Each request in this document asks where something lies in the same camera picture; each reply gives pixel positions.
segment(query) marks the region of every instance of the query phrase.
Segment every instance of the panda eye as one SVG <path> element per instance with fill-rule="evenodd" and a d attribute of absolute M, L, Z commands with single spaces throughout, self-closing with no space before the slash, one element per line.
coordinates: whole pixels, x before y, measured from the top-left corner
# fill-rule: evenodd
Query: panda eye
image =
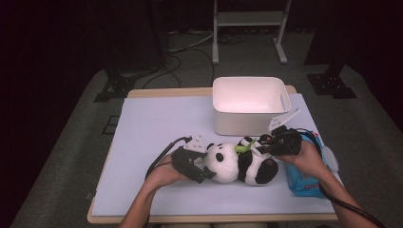
<path fill-rule="evenodd" d="M 217 153 L 216 159 L 217 159 L 217 161 L 222 162 L 222 161 L 224 161 L 224 156 L 222 155 L 222 153 Z"/>

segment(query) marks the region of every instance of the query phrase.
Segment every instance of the panda head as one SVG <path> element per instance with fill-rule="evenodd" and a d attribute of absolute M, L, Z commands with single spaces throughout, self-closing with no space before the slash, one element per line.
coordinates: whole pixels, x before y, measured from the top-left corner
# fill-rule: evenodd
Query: panda head
<path fill-rule="evenodd" d="M 227 183 L 236 180 L 239 169 L 235 145 L 232 143 L 209 144 L 204 165 L 204 168 L 216 173 L 213 177 L 215 181 Z"/>

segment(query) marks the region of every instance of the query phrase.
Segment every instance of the white metal stand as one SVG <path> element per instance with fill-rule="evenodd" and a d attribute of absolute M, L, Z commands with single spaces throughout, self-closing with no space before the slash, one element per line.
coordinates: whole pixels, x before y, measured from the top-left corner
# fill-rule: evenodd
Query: white metal stand
<path fill-rule="evenodd" d="M 279 60 L 287 63 L 281 46 L 292 0 L 287 0 L 284 11 L 218 12 L 218 0 L 214 0 L 213 64 L 219 63 L 218 27 L 227 26 L 279 26 L 278 37 L 273 39 Z"/>

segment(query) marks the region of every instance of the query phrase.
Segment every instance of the forearm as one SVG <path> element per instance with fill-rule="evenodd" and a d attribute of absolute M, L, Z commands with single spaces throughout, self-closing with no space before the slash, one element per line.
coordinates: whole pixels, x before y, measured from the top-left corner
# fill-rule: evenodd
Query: forearm
<path fill-rule="evenodd" d="M 141 228 L 147 222 L 152 200 L 158 188 L 145 184 L 133 200 L 119 227 Z"/>
<path fill-rule="evenodd" d="M 338 181 L 338 179 L 329 171 L 319 179 L 323 189 L 334 198 L 351 204 L 354 207 L 360 208 L 360 205 L 353 199 L 350 193 L 344 188 L 344 186 Z M 370 221 L 366 220 L 359 214 L 350 211 L 334 202 L 332 205 L 337 214 L 337 218 L 344 228 L 354 227 L 377 227 Z"/>

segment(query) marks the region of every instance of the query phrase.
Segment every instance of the metal leg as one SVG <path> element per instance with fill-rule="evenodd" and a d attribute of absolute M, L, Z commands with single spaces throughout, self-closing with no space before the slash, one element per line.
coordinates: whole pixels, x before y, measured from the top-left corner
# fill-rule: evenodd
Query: metal leg
<path fill-rule="evenodd" d="M 217 65 L 219 63 L 219 45 L 217 43 L 218 36 L 218 9 L 217 9 L 217 1 L 214 0 L 214 25 L 213 25 L 213 64 Z"/>
<path fill-rule="evenodd" d="M 288 13 L 290 11 L 290 6 L 291 6 L 291 1 L 292 0 L 287 0 L 287 2 L 285 4 L 284 13 L 282 14 L 281 24 L 279 26 L 278 37 L 273 39 L 276 50 L 278 52 L 279 60 L 281 61 L 282 64 L 286 64 L 288 62 L 287 57 L 285 57 L 284 50 L 282 49 L 282 46 L 281 46 L 281 40 L 282 40 L 282 35 L 284 34 L 285 24 L 287 23 Z"/>

